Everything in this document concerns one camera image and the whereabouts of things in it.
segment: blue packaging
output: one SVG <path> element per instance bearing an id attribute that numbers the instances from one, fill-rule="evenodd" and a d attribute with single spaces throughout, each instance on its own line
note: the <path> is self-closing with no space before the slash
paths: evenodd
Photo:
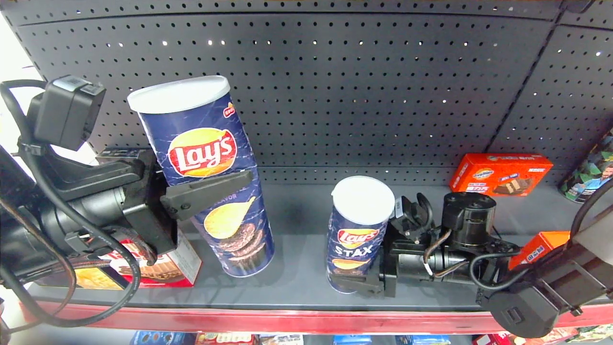
<path id="1" fill-rule="evenodd" d="M 224 271 L 247 277 L 270 263 L 275 246 L 256 160 L 229 90 L 225 77 L 198 77 L 135 91 L 128 103 L 169 185 L 252 171 L 247 187 L 191 219 Z"/>
<path id="2" fill-rule="evenodd" d="M 335 335 L 332 345 L 371 345 L 373 339 L 370 335 Z"/>
<path id="3" fill-rule="evenodd" d="M 396 345 L 451 345 L 448 335 L 397 335 Z"/>
<path id="4" fill-rule="evenodd" d="M 131 345 L 194 345 L 195 333 L 136 331 Z"/>
<path id="5" fill-rule="evenodd" d="M 364 275 L 372 266 L 394 210 L 394 193 L 383 182 L 367 176 L 341 180 L 332 191 L 328 224 L 327 277 L 341 293 L 354 293 L 334 284 L 330 273 Z"/>

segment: chocolate cookie image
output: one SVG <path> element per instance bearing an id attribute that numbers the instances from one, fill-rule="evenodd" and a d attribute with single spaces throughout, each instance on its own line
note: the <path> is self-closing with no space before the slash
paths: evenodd
<path id="1" fill-rule="evenodd" d="M 494 189 L 494 193 L 503 195 L 518 195 L 532 185 L 532 179 L 513 179 L 501 184 Z"/>
<path id="2" fill-rule="evenodd" d="M 132 271 L 127 266 L 119 268 L 119 274 L 131 276 Z M 172 262 L 158 263 L 153 266 L 142 266 L 140 275 L 144 278 L 149 278 L 159 283 L 173 283 L 183 280 L 183 273 Z"/>
<path id="3" fill-rule="evenodd" d="M 241 269 L 253 269 L 258 267 L 266 259 L 266 242 L 261 242 L 250 253 L 241 257 L 233 257 L 228 259 L 231 265 L 240 267 Z"/>
<path id="4" fill-rule="evenodd" d="M 247 246 L 255 234 L 256 225 L 254 223 L 244 223 L 234 235 L 227 239 L 222 239 L 217 246 L 226 252 L 233 252 Z"/>
<path id="5" fill-rule="evenodd" d="M 241 249 L 233 251 L 232 255 L 234 255 L 235 257 L 244 257 L 245 255 L 248 255 L 254 250 L 257 250 L 259 245 L 262 243 L 263 238 L 264 238 L 264 232 L 262 231 L 262 229 L 258 229 L 256 231 L 255 236 L 253 236 L 253 238 L 249 241 L 249 243 L 247 243 Z"/>

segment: lay's stax can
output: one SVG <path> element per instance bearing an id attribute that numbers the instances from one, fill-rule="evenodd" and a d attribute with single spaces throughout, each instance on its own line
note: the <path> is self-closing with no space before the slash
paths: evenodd
<path id="1" fill-rule="evenodd" d="M 341 293 L 354 293 L 335 284 L 330 273 L 364 275 L 378 252 L 387 221 L 394 210 L 394 193 L 383 182 L 367 176 L 341 180 L 332 191 L 328 224 L 327 277 Z"/>
<path id="2" fill-rule="evenodd" d="M 225 77 L 208 76 L 154 85 L 128 96 L 169 185 L 251 170 L 251 183 L 191 220 L 224 271 L 247 277 L 275 252 L 257 164 L 232 105 Z"/>

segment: red shelf edge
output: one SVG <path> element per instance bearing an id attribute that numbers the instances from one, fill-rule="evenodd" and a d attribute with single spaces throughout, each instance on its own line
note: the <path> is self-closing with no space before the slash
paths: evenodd
<path id="1" fill-rule="evenodd" d="M 39 302 L 47 311 L 58 306 Z M 67 319 L 88 317 L 106 306 L 69 304 L 59 314 Z M 24 317 L 33 316 L 22 306 Z M 584 306 L 583 315 L 566 313 L 556 327 L 613 324 L 613 304 Z M 158 331 L 245 331 L 253 333 L 488 334 L 503 331 L 488 312 L 292 311 L 180 308 L 123 308 L 91 327 Z"/>

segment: pegboard panel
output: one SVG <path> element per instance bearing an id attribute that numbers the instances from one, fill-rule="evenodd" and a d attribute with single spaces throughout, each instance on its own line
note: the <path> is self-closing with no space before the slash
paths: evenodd
<path id="1" fill-rule="evenodd" d="M 539 152 L 573 169 L 613 126 L 613 31 L 556 28 L 491 152 Z"/>
<path id="2" fill-rule="evenodd" d="M 583 14 L 565 12 L 560 23 L 613 29 L 613 1 L 597 0 Z"/>
<path id="3" fill-rule="evenodd" d="M 389 185 L 448 185 L 455 168 L 357 168 L 354 166 L 264 167 L 258 169 L 260 179 L 270 184 L 336 184 L 345 177 L 362 175 Z M 567 170 L 550 170 L 541 185 L 557 185 Z"/>
<path id="4" fill-rule="evenodd" d="M 18 33 L 47 79 L 76 74 L 108 88 L 97 150 L 148 144 L 130 91 L 222 74 L 261 166 L 451 167 L 487 146 L 550 25 L 276 13 L 59 21 Z"/>
<path id="5" fill-rule="evenodd" d="M 12 25 L 31 25 L 64 20 L 83 20 L 136 15 L 332 12 L 332 13 L 424 13 L 469 14 L 553 19 L 560 1 L 79 1 L 40 2 L 20 0 L 4 4 Z"/>

